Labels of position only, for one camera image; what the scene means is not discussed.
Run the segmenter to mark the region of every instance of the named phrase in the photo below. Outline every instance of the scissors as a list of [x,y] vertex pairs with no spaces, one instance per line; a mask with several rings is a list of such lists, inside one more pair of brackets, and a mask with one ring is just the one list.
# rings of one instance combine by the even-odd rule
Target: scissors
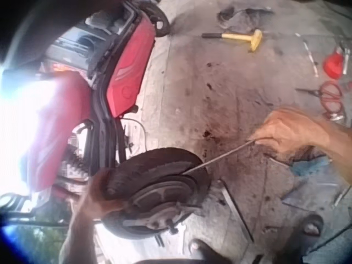
[[307,92],[320,99],[321,105],[330,114],[338,114],[343,110],[341,98],[343,94],[337,83],[333,81],[324,82],[319,90],[296,89],[298,92]]

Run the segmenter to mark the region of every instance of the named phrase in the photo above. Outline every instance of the bright light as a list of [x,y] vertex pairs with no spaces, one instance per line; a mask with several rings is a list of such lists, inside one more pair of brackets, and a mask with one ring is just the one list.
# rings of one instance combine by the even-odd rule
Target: bright light
[[0,194],[28,194],[19,162],[35,138],[39,110],[54,93],[54,82],[38,81],[16,89],[10,100],[0,98]]

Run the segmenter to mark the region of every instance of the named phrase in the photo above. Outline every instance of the coil spring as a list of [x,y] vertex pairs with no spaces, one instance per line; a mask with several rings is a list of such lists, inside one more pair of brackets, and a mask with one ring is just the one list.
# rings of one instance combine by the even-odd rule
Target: coil spring
[[70,170],[72,170],[77,176],[88,176],[88,167],[85,165],[83,159],[76,154],[74,146],[68,145],[64,154],[63,162],[66,165],[70,165]]

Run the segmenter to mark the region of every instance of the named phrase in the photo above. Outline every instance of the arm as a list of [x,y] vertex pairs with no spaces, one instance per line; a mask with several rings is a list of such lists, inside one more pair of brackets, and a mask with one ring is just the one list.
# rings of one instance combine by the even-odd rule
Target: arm
[[59,263],[96,264],[94,219],[113,211],[120,211],[125,204],[123,201],[106,201],[103,198],[101,185],[107,177],[109,177],[108,170],[98,172],[82,194],[61,248]]
[[249,139],[281,155],[303,146],[319,147],[352,184],[352,129],[311,117],[296,108],[281,107],[273,111]]

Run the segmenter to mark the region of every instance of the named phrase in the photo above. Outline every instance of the rear shock absorber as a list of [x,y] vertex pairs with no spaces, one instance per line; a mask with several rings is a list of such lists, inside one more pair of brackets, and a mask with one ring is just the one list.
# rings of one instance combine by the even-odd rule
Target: rear shock absorber
[[73,172],[76,177],[86,178],[88,177],[88,167],[84,163],[83,159],[77,155],[76,148],[72,145],[68,145],[63,158],[63,164],[67,165],[67,172]]

